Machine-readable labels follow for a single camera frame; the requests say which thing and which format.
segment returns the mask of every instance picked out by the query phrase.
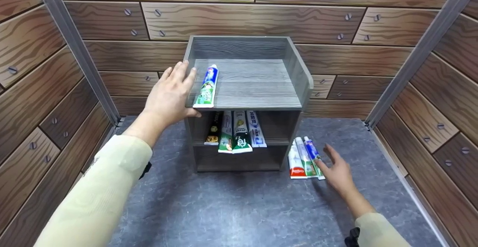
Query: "hand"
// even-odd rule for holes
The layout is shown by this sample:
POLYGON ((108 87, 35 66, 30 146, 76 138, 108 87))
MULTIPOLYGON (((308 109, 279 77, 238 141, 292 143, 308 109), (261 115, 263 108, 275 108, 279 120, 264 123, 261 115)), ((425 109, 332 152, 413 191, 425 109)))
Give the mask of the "hand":
POLYGON ((337 153, 333 147, 326 144, 324 147, 324 152, 328 155, 330 160, 333 163, 333 166, 330 168, 322 162, 322 160, 315 159, 314 162, 323 172, 326 180, 330 183, 333 188, 342 196, 346 198, 349 195, 355 194, 357 188, 355 187, 354 181, 352 180, 352 173, 350 172, 350 165, 348 165, 345 160, 340 157, 340 154, 337 153))

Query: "sleeve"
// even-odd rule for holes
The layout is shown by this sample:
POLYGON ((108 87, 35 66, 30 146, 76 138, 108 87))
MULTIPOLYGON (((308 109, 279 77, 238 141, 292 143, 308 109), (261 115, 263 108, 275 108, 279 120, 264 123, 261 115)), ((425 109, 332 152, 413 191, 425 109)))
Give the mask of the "sleeve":
POLYGON ((113 136, 60 203, 35 247, 106 246, 151 156, 150 146, 139 138, 113 136))
POLYGON ((366 213, 355 220, 360 228, 358 245, 360 247, 409 247, 408 242, 380 213, 366 213))

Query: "metal screw head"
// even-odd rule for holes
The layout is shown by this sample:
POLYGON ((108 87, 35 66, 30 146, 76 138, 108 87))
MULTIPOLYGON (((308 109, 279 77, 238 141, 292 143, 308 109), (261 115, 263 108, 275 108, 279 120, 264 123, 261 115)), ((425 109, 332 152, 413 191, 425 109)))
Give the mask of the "metal screw head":
POLYGON ((12 75, 15 75, 15 74, 18 72, 18 69, 17 69, 17 67, 15 67, 15 66, 9 66, 9 67, 8 67, 8 71, 9 71, 12 75))

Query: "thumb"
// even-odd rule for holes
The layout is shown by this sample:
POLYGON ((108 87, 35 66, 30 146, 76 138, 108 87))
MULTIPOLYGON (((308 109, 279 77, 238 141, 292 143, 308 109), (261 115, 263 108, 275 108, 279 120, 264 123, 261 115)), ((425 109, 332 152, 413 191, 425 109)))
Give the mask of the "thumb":
POLYGON ((186 116, 190 117, 190 118, 192 118, 192 117, 200 118, 201 113, 199 111, 197 111, 196 109, 188 108, 188 109, 186 109, 186 116))

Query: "gray metal frame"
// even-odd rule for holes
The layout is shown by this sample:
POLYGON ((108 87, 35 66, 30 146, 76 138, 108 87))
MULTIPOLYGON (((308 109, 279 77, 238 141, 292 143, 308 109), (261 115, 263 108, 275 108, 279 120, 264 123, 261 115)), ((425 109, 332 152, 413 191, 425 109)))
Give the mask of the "gray metal frame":
POLYGON ((408 81, 413 77, 421 67, 428 55, 439 43, 443 35, 458 18, 461 11, 466 7, 470 0, 447 0, 440 12, 432 21, 428 29, 418 41, 412 53, 408 56, 397 75, 393 78, 384 94, 380 97, 374 108, 367 116, 365 123, 369 129, 374 129, 378 121, 384 116, 390 108, 393 101, 400 92, 406 87, 408 81))
POLYGON ((120 114, 118 113, 113 100, 109 96, 103 80, 101 80, 88 49, 78 32, 77 26, 75 26, 68 9, 66 9, 65 3, 63 0, 43 0, 43 2, 48 8, 48 11, 50 11, 50 15, 55 21, 56 26, 58 26, 58 29, 60 29, 66 44, 73 53, 73 56, 85 74, 91 88, 103 106, 109 121, 116 126, 116 124, 119 123, 120 114))

